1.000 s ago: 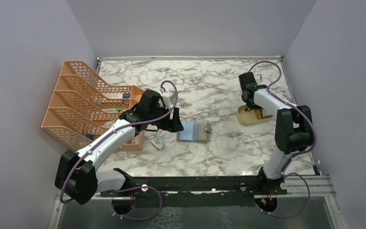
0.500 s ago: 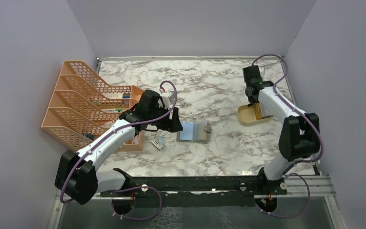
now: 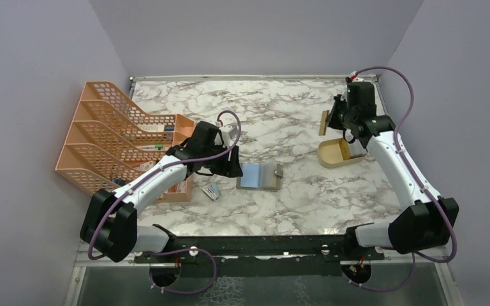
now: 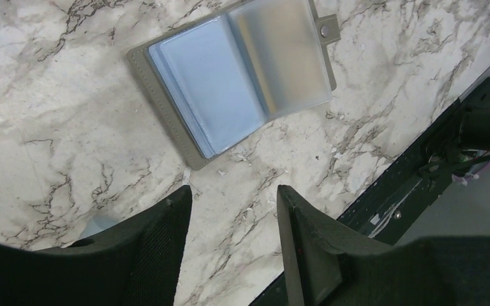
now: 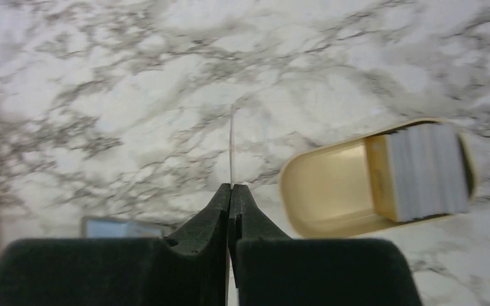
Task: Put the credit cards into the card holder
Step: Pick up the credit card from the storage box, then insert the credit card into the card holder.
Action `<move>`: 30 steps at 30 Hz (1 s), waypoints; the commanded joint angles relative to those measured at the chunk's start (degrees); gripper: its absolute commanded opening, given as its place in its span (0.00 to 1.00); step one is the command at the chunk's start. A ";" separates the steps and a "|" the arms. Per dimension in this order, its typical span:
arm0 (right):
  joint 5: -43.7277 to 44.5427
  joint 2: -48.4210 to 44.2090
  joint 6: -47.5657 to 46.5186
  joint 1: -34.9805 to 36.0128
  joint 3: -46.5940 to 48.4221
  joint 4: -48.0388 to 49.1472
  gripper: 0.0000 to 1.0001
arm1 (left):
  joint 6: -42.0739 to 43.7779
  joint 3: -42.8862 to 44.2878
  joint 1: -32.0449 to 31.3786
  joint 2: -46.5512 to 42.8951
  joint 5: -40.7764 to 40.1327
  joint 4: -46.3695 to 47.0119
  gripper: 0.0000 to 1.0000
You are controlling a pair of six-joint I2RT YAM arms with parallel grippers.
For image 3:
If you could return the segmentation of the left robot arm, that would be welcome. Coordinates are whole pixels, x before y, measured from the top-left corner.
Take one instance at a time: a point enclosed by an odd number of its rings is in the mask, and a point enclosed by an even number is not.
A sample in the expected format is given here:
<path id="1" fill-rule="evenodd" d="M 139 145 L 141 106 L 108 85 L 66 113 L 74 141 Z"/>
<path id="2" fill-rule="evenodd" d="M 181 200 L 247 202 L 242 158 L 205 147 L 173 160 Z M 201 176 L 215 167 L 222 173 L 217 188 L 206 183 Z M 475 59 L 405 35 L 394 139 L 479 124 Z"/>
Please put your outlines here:
<path id="1" fill-rule="evenodd" d="M 97 260 L 93 251 L 98 251 L 114 262 L 133 252 L 151 252 L 162 262 L 172 259 L 175 245 L 170 233 L 158 226 L 139 226 L 138 216 L 202 168 L 219 176 L 241 177 L 240 137 L 228 138 L 221 127 L 201 121 L 189 138 L 170 147 L 144 174 L 114 191 L 95 192 L 80 229 L 80 239 L 89 245 L 89 258 Z"/>

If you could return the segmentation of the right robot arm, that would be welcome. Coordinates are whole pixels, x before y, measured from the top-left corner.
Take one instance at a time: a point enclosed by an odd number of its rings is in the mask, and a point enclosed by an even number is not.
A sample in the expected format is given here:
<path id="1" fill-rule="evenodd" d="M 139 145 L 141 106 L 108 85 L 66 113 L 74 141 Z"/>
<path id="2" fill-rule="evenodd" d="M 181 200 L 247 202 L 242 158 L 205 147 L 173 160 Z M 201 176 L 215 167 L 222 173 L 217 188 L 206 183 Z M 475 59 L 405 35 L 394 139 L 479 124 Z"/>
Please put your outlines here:
<path id="1" fill-rule="evenodd" d="M 427 183 L 407 155 L 393 120 L 377 115 L 372 83 L 348 83 L 345 93 L 334 97 L 326 123 L 329 128 L 350 132 L 353 140 L 375 158 L 401 205 L 401 213 L 390 223 L 348 228 L 342 244 L 348 258 L 359 259 L 368 247 L 407 254 L 449 242 L 459 205 Z"/>

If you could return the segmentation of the grey card holder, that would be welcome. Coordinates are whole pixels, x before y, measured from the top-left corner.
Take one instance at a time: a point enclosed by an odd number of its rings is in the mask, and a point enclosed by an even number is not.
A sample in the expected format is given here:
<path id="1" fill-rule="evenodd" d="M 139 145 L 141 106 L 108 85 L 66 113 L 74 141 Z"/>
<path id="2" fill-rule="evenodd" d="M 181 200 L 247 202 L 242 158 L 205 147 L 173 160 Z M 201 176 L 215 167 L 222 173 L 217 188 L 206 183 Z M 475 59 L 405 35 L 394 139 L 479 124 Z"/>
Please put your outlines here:
<path id="1" fill-rule="evenodd" d="M 278 163 L 241 164 L 242 176 L 236 180 L 236 188 L 257 191 L 276 191 L 281 189 L 283 179 L 282 165 Z"/>

